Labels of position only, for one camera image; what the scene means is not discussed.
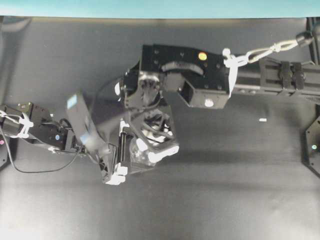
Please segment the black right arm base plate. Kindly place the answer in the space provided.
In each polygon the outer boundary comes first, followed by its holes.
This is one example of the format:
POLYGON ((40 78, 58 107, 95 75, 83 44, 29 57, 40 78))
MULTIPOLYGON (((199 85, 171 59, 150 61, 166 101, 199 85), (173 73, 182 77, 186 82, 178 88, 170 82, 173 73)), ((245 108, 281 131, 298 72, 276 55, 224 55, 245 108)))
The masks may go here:
POLYGON ((320 177, 320 117, 305 130, 305 154, 302 163, 318 178, 320 177))

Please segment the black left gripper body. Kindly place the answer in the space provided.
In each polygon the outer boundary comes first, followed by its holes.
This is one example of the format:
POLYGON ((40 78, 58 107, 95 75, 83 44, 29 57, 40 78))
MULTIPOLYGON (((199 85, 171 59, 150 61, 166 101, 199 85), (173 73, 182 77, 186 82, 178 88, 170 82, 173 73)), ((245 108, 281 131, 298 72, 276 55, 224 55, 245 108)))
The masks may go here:
POLYGON ((100 136, 98 148, 89 151, 81 144, 85 148, 88 156, 98 164, 101 180, 104 183, 112 176, 116 169, 120 167, 118 161, 119 126, 120 121, 114 119, 95 124, 96 130, 100 136))

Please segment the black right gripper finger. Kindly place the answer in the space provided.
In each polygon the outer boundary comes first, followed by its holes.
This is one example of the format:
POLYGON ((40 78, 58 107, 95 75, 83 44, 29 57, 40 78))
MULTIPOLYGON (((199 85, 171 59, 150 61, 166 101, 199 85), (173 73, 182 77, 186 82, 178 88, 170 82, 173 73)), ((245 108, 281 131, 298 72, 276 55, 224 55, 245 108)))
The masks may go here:
POLYGON ((144 152, 148 149, 148 145, 140 138, 136 139, 136 145, 140 152, 144 152))
POLYGON ((175 145, 173 147, 170 147, 168 149, 165 149, 161 152, 149 152, 148 153, 148 160, 151 163, 158 163, 159 161, 161 161, 163 158, 168 157, 168 156, 172 156, 175 155, 178 151, 179 151, 179 145, 175 145))

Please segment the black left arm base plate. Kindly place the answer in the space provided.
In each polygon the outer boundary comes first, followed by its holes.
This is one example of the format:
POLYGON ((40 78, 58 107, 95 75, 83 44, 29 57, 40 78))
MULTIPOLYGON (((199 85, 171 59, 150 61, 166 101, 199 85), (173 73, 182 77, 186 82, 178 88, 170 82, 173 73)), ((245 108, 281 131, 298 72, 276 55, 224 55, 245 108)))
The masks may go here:
POLYGON ((7 145, 4 137, 0 136, 0 170, 2 171, 11 164, 10 157, 8 154, 7 145))

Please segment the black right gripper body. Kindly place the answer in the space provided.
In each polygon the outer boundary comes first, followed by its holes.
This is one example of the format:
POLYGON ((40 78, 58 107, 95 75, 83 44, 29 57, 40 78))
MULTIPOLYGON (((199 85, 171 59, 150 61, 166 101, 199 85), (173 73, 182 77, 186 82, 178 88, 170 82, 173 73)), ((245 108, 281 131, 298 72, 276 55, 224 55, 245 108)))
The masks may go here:
POLYGON ((119 103, 124 109, 125 126, 119 131, 119 145, 124 147, 133 138, 142 139, 148 148, 171 148, 175 146, 175 125, 172 109, 161 98, 151 108, 129 108, 123 98, 119 103))

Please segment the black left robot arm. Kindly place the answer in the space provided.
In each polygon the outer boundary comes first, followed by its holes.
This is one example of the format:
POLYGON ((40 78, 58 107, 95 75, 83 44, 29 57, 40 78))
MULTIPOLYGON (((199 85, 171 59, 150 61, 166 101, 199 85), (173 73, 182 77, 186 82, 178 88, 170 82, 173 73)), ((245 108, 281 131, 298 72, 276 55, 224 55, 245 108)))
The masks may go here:
POLYGON ((53 120, 47 109, 20 104, 0 107, 0 137, 12 157, 9 140, 20 139, 53 154, 88 157, 98 165, 102 182, 118 186, 129 168, 122 159, 121 120, 125 112, 115 105, 90 106, 84 100, 66 105, 67 118, 53 120))

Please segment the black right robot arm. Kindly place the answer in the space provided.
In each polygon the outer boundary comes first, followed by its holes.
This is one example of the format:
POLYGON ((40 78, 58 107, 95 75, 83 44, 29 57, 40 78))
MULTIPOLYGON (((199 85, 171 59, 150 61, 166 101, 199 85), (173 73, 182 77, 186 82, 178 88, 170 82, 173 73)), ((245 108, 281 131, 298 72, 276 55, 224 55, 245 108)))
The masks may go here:
POLYGON ((179 150, 172 110, 164 93, 190 108, 220 110, 233 94, 273 95, 320 102, 320 68, 252 52, 233 55, 171 45, 144 45, 137 64, 119 82, 132 130, 131 155, 155 165, 179 150))

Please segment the left gripper white-tipped finger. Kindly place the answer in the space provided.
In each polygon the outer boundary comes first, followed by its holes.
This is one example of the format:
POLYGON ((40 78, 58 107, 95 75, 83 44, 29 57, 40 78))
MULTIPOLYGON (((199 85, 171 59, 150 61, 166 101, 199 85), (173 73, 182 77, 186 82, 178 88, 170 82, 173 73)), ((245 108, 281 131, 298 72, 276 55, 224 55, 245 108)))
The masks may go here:
POLYGON ((106 185, 120 185, 126 181, 128 168, 126 166, 119 166, 111 177, 105 182, 106 185))

